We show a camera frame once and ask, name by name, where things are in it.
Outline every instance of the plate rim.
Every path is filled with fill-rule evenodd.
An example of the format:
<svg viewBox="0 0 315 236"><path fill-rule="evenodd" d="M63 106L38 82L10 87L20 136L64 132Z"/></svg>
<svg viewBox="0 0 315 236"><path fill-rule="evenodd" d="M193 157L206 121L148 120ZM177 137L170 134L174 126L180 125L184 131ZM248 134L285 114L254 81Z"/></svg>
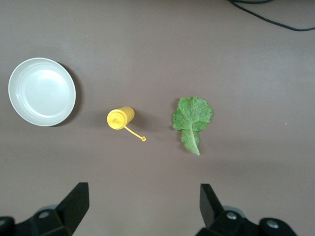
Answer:
<svg viewBox="0 0 315 236"><path fill-rule="evenodd" d="M28 120L26 117L24 117L23 115L20 114L20 112L18 111L18 109L16 108L12 98L11 98L11 92L10 92L10 88L12 87L11 85L11 81L13 80L12 77L13 75L16 73L16 70L18 70L19 67L21 67L24 63L27 63L31 60L45 60L45 61L48 61L49 63L52 63L54 65L56 65L57 67L61 68L65 73L66 75L69 77L69 81L71 81L71 85L73 87L73 95L69 96L70 98L73 97L73 104L71 104L71 109L69 109L69 112L66 113L66 116L64 116L62 119L58 120L57 122L52 122L50 124L39 124L39 123L36 123L36 122L33 122L31 120ZM10 99L10 102L11 102L11 105L13 106L15 112L20 116L22 117L24 120L26 120L27 122L31 123L31 124L34 124L34 125L37 125L37 126L54 126L54 125L57 125L57 124L60 124L61 122L63 122L65 119L67 119L69 117L69 115L72 113L73 109L74 109L74 106L75 106L75 103L76 103L76 87L75 87L75 84L74 84L74 81L73 81L73 78L72 76L69 74L69 72L58 62L52 60L52 59L48 59L48 58L41 58L41 57L36 57L36 58L30 58L30 59L27 59L23 62L21 62L20 64L18 64L15 69L13 70L13 72L11 73L11 76L10 76L10 79L9 79L9 83L8 83L8 95L9 95L9 99Z"/></svg>

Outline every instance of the black cable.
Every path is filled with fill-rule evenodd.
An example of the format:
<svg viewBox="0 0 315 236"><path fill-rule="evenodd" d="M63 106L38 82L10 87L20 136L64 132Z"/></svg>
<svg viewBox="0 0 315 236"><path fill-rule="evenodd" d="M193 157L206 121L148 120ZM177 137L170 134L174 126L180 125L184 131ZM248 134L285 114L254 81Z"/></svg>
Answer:
<svg viewBox="0 0 315 236"><path fill-rule="evenodd" d="M237 3L244 3L244 4L262 4L262 3L267 3L267 2L271 2L273 0L264 0L264 1L243 1L243 0L228 0L230 3L232 3L234 6L236 6L237 8L249 13L249 14L252 14L253 16L256 16L266 22L269 22L271 24L274 24L276 26L280 26L280 27L284 27L286 29L289 29L289 30L293 30L293 31L310 31L310 30L315 30L315 27L313 28L307 28L307 29L297 29L297 28L294 28L294 27L291 27L291 26L287 26L287 25L284 25L284 24L281 24L279 22L275 22L275 21L272 21L272 20L269 20L263 16L260 16L246 8L243 8L242 6L238 5Z"/></svg>

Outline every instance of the yellow squeeze bottle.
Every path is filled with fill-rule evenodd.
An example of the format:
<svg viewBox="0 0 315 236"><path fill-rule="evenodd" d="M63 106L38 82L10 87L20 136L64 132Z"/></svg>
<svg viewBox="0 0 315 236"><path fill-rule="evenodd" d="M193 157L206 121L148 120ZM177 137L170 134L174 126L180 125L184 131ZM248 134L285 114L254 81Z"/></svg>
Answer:
<svg viewBox="0 0 315 236"><path fill-rule="evenodd" d="M142 141L146 140L145 136L140 136L130 130L126 125L134 118L134 110L132 107L121 107L118 109L112 110L110 113L108 113L107 116L107 123L108 125L113 129L122 129L125 128L128 130L131 134L137 136Z"/></svg>

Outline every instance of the white plate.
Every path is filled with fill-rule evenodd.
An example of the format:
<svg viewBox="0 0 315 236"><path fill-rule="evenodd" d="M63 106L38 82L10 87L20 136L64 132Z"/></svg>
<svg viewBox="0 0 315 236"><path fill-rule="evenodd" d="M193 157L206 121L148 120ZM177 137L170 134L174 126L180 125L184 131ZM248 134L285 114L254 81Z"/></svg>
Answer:
<svg viewBox="0 0 315 236"><path fill-rule="evenodd" d="M32 58L19 64L10 77L8 90L15 111L39 126L52 126L65 120L76 97L66 69L46 58Z"/></svg>

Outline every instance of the green leaf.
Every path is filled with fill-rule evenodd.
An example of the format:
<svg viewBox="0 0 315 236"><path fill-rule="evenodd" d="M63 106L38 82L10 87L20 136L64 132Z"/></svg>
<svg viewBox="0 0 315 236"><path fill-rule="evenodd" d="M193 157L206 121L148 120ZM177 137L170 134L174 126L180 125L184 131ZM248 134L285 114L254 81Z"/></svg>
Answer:
<svg viewBox="0 0 315 236"><path fill-rule="evenodd" d="M182 142L187 150L200 155L198 132L211 122L213 110L202 98L182 97L173 113L173 128L182 131Z"/></svg>

